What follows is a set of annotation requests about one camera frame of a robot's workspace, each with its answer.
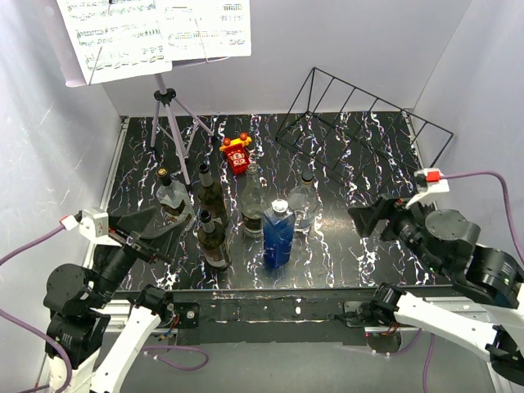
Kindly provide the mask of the small clear black-cap bottle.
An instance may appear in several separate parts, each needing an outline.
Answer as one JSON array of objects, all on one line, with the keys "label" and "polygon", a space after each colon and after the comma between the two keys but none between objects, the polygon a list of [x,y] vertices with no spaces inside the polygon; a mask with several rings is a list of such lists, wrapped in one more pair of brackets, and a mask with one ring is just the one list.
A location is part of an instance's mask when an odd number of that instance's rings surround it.
[{"label": "small clear black-cap bottle", "polygon": [[156,171],[156,177],[160,182],[156,198],[162,210],[181,233],[187,232],[196,220],[196,214],[185,185],[174,179],[165,167]]}]

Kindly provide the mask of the green wine bottle silver neck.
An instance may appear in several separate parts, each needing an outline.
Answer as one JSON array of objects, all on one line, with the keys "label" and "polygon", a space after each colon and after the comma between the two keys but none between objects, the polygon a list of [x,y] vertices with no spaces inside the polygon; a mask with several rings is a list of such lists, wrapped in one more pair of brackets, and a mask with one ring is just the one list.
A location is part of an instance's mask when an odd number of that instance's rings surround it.
[{"label": "green wine bottle silver neck", "polygon": [[214,220],[208,210],[200,211],[199,222],[197,238],[206,262],[212,268],[227,269],[231,261],[224,226]]}]

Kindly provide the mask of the clear bottle with blue label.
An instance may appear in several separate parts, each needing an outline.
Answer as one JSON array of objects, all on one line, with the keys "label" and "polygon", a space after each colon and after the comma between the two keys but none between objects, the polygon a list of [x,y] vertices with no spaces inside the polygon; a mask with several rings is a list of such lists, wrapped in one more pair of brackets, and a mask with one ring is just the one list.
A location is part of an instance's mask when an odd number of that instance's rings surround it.
[{"label": "clear bottle with blue label", "polygon": [[287,196],[289,208],[296,217],[295,232],[304,235],[309,233],[319,209],[318,194],[313,181],[313,173],[305,170],[300,183]]}]

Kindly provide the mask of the dark green wine bottle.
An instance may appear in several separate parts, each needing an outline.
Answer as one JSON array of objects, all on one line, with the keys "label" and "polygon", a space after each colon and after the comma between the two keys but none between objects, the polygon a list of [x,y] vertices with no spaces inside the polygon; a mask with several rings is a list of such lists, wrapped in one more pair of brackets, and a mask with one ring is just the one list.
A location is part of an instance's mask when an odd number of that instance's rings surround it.
[{"label": "dark green wine bottle", "polygon": [[228,212],[220,181],[212,177],[210,167],[206,163],[199,165],[198,172],[201,186],[197,190],[197,197],[201,209],[208,210],[214,221],[226,227],[228,225]]}]

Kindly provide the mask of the blue glass bottle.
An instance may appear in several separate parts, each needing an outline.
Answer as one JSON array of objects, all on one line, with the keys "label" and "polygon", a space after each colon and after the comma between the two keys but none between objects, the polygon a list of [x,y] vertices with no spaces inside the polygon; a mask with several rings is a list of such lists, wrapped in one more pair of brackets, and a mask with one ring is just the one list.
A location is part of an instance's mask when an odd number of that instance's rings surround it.
[{"label": "blue glass bottle", "polygon": [[286,200],[276,199],[263,212],[264,260],[271,269],[286,264],[291,256],[296,216]]}]

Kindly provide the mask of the tall clear bottle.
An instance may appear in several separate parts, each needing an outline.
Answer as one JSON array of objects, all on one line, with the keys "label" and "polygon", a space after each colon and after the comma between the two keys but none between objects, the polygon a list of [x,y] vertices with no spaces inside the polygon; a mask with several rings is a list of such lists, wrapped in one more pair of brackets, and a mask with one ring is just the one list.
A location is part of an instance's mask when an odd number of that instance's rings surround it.
[{"label": "tall clear bottle", "polygon": [[260,166],[251,162],[246,170],[246,186],[241,197],[244,232],[249,237],[263,236],[263,213],[267,208],[265,190],[260,180]]}]

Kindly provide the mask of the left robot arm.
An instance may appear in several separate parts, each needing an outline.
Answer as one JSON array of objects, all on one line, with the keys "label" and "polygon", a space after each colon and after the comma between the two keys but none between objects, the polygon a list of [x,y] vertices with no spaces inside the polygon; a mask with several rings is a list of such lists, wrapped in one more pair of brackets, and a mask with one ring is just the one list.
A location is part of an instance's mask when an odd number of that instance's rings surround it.
[{"label": "left robot arm", "polygon": [[63,264],[47,279],[43,299],[51,320],[47,335],[59,346],[46,346],[49,388],[52,392],[117,392],[147,337],[176,318],[174,298],[148,285],[129,301],[128,321],[100,366],[104,333],[111,316],[102,313],[137,260],[165,261],[164,240],[174,226],[147,232],[157,209],[110,215],[90,208],[60,220],[94,246],[93,266]]}]

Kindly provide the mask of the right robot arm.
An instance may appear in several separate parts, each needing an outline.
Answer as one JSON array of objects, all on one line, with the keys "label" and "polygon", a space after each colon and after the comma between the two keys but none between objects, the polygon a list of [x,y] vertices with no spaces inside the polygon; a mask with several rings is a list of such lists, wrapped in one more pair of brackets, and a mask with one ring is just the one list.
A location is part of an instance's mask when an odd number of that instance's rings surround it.
[{"label": "right robot arm", "polygon": [[414,199],[381,195],[348,210],[368,237],[381,221],[384,242],[399,241],[418,261],[449,278],[452,288],[495,317],[483,323],[382,283],[359,318],[421,328],[471,351],[503,378],[523,383],[523,269],[508,253],[478,244],[481,229],[457,210],[434,210]]}]

